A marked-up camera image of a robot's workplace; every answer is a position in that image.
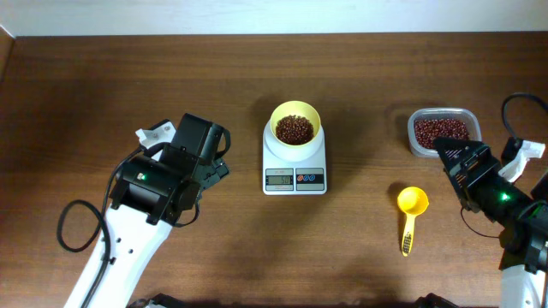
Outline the yellow measuring scoop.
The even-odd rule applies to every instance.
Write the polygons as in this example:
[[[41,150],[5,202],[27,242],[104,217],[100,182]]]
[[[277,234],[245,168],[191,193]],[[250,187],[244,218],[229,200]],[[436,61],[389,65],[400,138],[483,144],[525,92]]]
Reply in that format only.
[[[405,215],[405,225],[402,232],[402,255],[407,257],[414,243],[415,220],[429,206],[426,193],[419,187],[406,187],[397,196],[399,210]]]

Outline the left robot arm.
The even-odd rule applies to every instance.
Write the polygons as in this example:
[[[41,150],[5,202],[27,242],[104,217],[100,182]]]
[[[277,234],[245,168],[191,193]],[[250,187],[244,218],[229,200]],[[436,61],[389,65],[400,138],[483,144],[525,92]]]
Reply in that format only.
[[[163,120],[136,135],[140,144],[111,173],[102,207],[81,202],[98,226],[68,307],[124,307],[158,248],[182,226],[182,212],[198,212],[202,193],[229,174],[230,132],[214,122],[185,114],[178,125]]]

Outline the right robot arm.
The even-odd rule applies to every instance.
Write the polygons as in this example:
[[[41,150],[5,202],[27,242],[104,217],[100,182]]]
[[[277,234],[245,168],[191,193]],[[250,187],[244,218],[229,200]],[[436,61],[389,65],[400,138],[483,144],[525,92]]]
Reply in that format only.
[[[503,226],[502,307],[547,306],[547,198],[514,183],[545,145],[509,139],[514,158],[502,165],[491,148],[472,140],[437,138],[434,146],[464,210],[481,212]]]

